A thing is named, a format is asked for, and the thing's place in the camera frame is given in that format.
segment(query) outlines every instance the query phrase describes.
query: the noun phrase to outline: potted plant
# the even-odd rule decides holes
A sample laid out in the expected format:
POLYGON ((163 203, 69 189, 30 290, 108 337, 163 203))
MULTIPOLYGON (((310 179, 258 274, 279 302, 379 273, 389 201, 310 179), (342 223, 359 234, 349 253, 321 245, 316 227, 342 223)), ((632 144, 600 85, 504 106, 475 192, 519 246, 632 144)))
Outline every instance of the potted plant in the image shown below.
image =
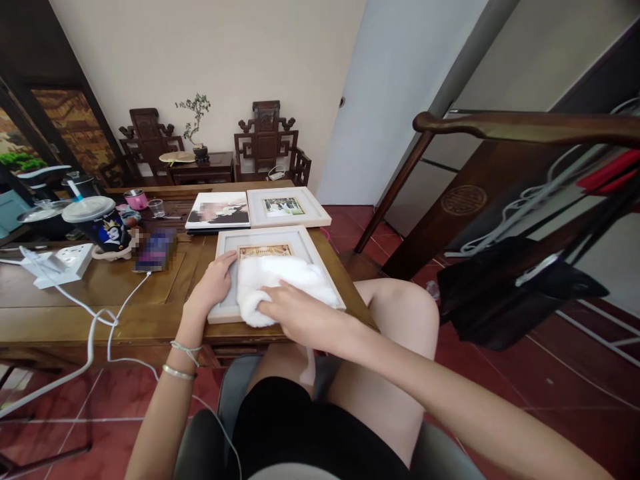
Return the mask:
POLYGON ((185 140, 189 140, 193 143, 193 152, 195 154, 195 160, 198 163, 204 163, 209 161, 209 156, 207 155, 209 150, 202 143, 194 143, 192 138, 193 135, 200 130, 200 120, 205 116, 205 112, 209 111, 209 107, 211 106, 211 102, 207 100, 206 95, 200 95, 199 93, 195 94, 194 100, 187 99, 184 102, 176 102, 176 108, 186 108, 195 113, 195 120, 193 125, 189 122, 185 125, 185 131, 182 136, 185 140))
POLYGON ((48 166, 44 160, 23 151, 0 153, 0 163, 12 172, 22 173, 40 170, 48 166))

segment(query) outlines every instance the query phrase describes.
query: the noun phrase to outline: silver bracelet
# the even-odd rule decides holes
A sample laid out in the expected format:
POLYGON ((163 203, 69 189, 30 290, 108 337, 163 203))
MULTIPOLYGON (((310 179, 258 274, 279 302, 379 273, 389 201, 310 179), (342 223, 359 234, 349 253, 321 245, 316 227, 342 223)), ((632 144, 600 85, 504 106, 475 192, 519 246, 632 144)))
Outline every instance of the silver bracelet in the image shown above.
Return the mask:
POLYGON ((186 347, 183 347, 182 345, 180 345, 178 342, 176 342, 176 340, 171 340, 171 346, 172 348, 175 348, 177 350, 182 350, 183 352, 185 352, 187 354, 187 356, 193 360, 193 362, 195 363, 195 366, 200 368, 200 364, 198 363, 198 360, 195 359, 195 356, 193 354, 193 352, 197 352, 200 351, 200 349, 202 348, 202 346, 194 348, 194 349, 188 349, 186 347))
POLYGON ((166 363, 162 366, 162 370, 182 380, 195 380, 195 378, 198 376, 197 373, 195 375, 189 375, 188 373, 178 372, 178 370, 172 369, 166 363))

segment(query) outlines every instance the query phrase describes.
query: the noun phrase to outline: black shorts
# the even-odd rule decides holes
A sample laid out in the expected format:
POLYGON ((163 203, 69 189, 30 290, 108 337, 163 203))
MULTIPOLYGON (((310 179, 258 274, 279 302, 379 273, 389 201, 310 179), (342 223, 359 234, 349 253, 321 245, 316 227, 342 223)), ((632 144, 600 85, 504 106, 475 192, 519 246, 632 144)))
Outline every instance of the black shorts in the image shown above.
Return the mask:
MULTIPOLYGON (((313 402, 295 382, 261 380, 240 406, 233 432, 242 476, 278 463, 303 463, 342 480, 408 479, 395 452, 364 423, 330 403, 313 402)), ((232 451, 226 478, 237 479, 232 451)))

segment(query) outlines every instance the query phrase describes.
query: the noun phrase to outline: black bag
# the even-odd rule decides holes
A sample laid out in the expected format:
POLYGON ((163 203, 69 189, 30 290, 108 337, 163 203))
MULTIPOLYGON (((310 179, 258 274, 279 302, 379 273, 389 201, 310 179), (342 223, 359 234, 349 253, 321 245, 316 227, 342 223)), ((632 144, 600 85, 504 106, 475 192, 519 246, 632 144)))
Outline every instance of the black bag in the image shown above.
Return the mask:
POLYGON ((510 265, 520 252, 537 242, 527 238, 550 220, 568 210, 588 194, 613 182, 637 164, 599 185, 584 196, 566 205, 554 214, 536 223, 518 236, 506 238, 492 247, 438 272, 441 294, 441 323, 452 322, 460 340, 478 346, 503 351, 522 339, 530 330, 544 321, 566 301, 589 297, 605 297, 608 290, 574 264, 640 197, 640 171, 625 182, 616 193, 600 202, 598 220, 585 228, 564 249, 556 260, 538 274, 516 285, 516 278, 502 281, 488 291, 454 309, 449 307, 465 288, 482 282, 487 273, 510 265), (567 259, 578 252, 571 263, 567 259))

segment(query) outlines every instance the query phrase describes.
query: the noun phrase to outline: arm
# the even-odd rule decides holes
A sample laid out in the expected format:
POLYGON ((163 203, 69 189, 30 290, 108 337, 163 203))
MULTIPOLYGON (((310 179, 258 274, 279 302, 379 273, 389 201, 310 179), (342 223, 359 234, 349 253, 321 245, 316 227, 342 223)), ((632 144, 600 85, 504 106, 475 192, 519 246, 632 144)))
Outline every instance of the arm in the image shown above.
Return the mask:
MULTIPOLYGON (((229 292, 231 280, 228 270, 235 258, 236 252, 228 252, 211 262, 202 280, 193 289, 183 308, 175 336, 180 345, 197 348, 202 344, 209 310, 229 292)), ((166 364, 189 375, 196 370, 195 363, 187 354, 177 349, 171 349, 166 364)), ((192 390, 193 381, 162 372, 133 446, 125 477, 127 480, 173 478, 192 390)))
POLYGON ((258 310, 302 345, 366 367, 418 400, 478 453, 522 479, 610 479, 592 458, 475 383, 284 284, 258 310))

